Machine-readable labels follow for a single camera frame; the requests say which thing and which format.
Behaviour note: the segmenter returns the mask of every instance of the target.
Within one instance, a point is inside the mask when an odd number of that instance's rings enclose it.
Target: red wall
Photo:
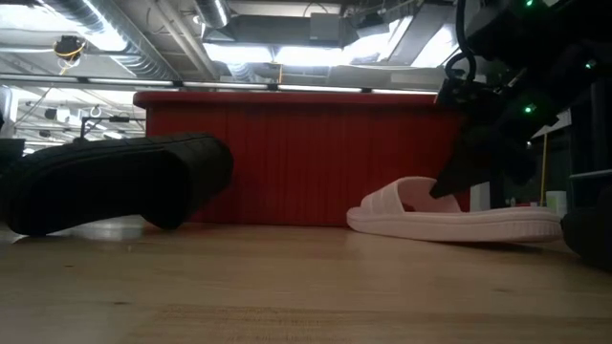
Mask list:
[[[235,160],[232,185],[194,221],[345,226],[346,211],[405,176],[435,178],[462,118],[433,97],[140,93],[147,135],[208,132]],[[468,210],[469,194],[458,196]]]

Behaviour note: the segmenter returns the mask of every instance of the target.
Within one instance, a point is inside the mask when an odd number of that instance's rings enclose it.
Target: fluorescent light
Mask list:
[[[389,30],[393,33],[391,34],[386,47],[384,47],[381,50],[381,54],[379,54],[379,61],[387,60],[391,54],[393,54],[395,48],[397,48],[398,44],[404,37],[405,32],[408,30],[410,23],[412,23],[413,18],[414,17],[410,15],[399,19],[400,22],[397,24],[395,24],[395,22],[389,24]]]
[[[457,50],[457,38],[453,33],[454,26],[445,24],[431,37],[421,53],[412,62],[412,67],[438,67]]]
[[[21,81],[49,81],[49,82],[78,82],[73,76],[58,75],[6,75],[0,74],[0,79],[21,80]]]
[[[250,84],[250,83],[224,83],[224,82],[193,82],[186,81],[183,83],[185,87],[203,87],[203,88],[220,88],[220,89],[240,89],[240,90],[267,90],[268,85]]]
[[[338,66],[342,61],[342,50],[340,48],[283,47],[274,61],[287,66]]]
[[[270,49],[261,46],[233,46],[205,43],[208,57],[224,63],[269,63]]]
[[[56,146],[56,145],[64,145],[66,142],[58,142],[58,141],[26,141],[28,145],[37,145],[37,146]]]
[[[435,91],[384,90],[384,89],[374,89],[372,90],[372,93],[381,94],[381,95],[437,95],[438,94]]]
[[[302,85],[278,85],[280,91],[312,91],[312,92],[345,92],[359,93],[361,88],[357,87],[327,87],[327,86],[302,86]]]
[[[117,140],[123,139],[123,135],[117,132],[104,132],[104,136]]]
[[[89,82],[101,84],[139,85],[139,86],[172,86],[172,81],[164,80],[139,80],[139,79],[113,79],[91,77]]]

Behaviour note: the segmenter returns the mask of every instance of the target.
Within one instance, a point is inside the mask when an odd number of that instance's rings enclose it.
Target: green led light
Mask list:
[[[536,110],[534,105],[525,106],[523,112],[527,115],[532,114]]]

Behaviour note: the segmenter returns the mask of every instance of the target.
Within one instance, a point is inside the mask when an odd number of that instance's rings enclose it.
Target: wooden surface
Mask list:
[[[610,277],[541,248],[331,228],[21,238],[0,246],[0,342],[611,343]]]

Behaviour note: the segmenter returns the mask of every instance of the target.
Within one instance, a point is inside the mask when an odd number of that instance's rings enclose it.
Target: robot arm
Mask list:
[[[569,107],[602,75],[609,75],[612,20],[606,1],[487,1],[464,31],[466,0],[458,0],[461,53],[446,67],[448,78],[436,99],[467,115],[453,156],[430,191],[435,198],[489,181],[501,173],[525,183],[536,172],[527,141]],[[476,60],[501,61],[498,84],[474,81]],[[466,77],[453,66],[470,65]]]

